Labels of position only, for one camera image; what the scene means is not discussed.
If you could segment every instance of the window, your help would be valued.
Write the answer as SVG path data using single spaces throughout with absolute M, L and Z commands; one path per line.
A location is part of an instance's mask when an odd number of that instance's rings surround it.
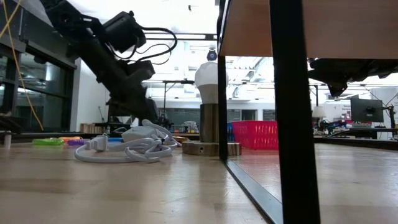
M 69 113 L 67 105 L 62 98 L 50 96 L 36 91 L 27 90 L 30 102 L 36 112 L 37 117 L 42 123 L 46 131 L 60 131 L 68 129 L 65 126 L 65 113 Z M 18 99 L 15 116 L 24 118 L 23 128 L 26 131 L 39 131 L 40 126 L 37 122 L 29 102 L 27 100 L 25 90 L 18 88 Z
M 0 77 L 5 78 L 7 71 L 7 58 L 0 55 Z
M 31 54 L 21 55 L 21 75 L 26 86 L 66 95 L 66 70 Z

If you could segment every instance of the black metal frame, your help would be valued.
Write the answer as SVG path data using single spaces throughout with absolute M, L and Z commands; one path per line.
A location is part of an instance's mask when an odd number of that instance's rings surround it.
M 220 15 L 217 24 L 219 51 L 230 2 L 231 0 L 220 1 Z M 302 1 L 270 0 L 270 12 L 282 204 L 228 159 L 224 56 L 218 58 L 220 160 L 223 161 L 229 173 L 245 190 L 261 213 L 271 222 L 320 223 Z M 301 110 L 295 111 L 295 116 L 290 114 L 292 102 L 290 96 L 285 94 L 287 92 L 295 93 L 295 101 L 305 105 L 301 106 Z M 292 129 L 291 124 L 302 129 L 300 131 Z

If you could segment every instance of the wooden table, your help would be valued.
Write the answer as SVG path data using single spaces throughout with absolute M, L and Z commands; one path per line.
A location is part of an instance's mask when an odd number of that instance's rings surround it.
M 74 150 L 0 148 L 0 223 L 265 223 L 216 159 L 175 149 L 152 164 L 93 164 Z
M 322 223 L 383 223 L 398 220 L 398 153 L 316 144 Z M 282 201 L 279 154 L 243 149 L 235 163 Z
M 398 1 L 302 2 L 308 57 L 398 58 Z M 221 55 L 271 57 L 269 2 L 226 0 L 226 7 Z

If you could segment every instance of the wooden base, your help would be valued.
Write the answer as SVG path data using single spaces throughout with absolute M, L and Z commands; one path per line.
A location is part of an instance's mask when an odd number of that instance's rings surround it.
M 218 156 L 217 142 L 188 141 L 182 143 L 182 153 L 194 156 Z M 228 156 L 242 154 L 241 143 L 228 143 Z

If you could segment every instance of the yellow cable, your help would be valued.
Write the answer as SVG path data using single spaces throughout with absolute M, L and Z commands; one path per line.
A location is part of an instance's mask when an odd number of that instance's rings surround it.
M 15 60 L 15 65 L 16 65 L 16 67 L 17 67 L 17 71 L 18 71 L 18 75 L 19 75 L 19 80 L 21 81 L 22 87 L 23 87 L 24 90 L 25 90 L 25 95 L 26 95 L 27 101 L 29 102 L 30 109 L 32 110 L 33 115 L 35 116 L 37 122 L 39 123 L 40 129 L 41 129 L 42 131 L 44 131 L 43 125 L 42 125 L 42 123 L 40 122 L 39 117 L 37 117 L 37 115 L 36 115 L 36 112 L 35 112 L 35 109 L 33 108 L 32 102 L 30 102 L 30 98 L 29 98 L 29 95 L 28 95 L 28 93 L 27 93 L 27 91 L 26 91 L 25 84 L 24 84 L 24 81 L 23 81 L 23 79 L 22 79 L 21 71 L 20 71 L 20 69 L 19 69 L 19 64 L 18 64 L 18 60 L 17 60 L 17 54 L 15 53 L 14 42 L 12 41 L 11 30 L 10 30 L 10 25 L 9 25 L 11 20 L 9 20 L 9 19 L 8 19 L 8 16 L 7 16 L 7 7 L 6 7 L 6 1 L 5 1 L 5 0 L 3 0 L 3 2 L 2 2 L 2 6 L 3 6 L 3 8 L 4 8 L 4 15 L 6 16 L 6 21 L 7 21 L 7 24 L 6 24 L 6 27 L 5 27 L 5 28 L 7 28 L 8 33 L 9 33 L 9 36 L 10 36 L 12 54 L 14 54 L 14 60 Z
M 7 29 L 7 28 L 9 29 L 9 27 L 10 27 L 10 22 L 12 21 L 12 19 L 13 19 L 14 16 L 15 16 L 15 14 L 17 13 L 18 8 L 19 8 L 19 6 L 21 5 L 21 2 L 22 2 L 22 0 L 19 0 L 19 1 L 18 1 L 17 6 L 16 6 L 15 9 L 14 9 L 14 12 L 12 12 L 12 14 L 11 14 L 9 20 L 8 20 L 7 23 L 6 23 L 6 26 L 3 28 L 3 30 L 2 30 L 1 33 L 0 33 L 0 38 L 1 38 L 2 35 L 5 33 L 6 29 Z

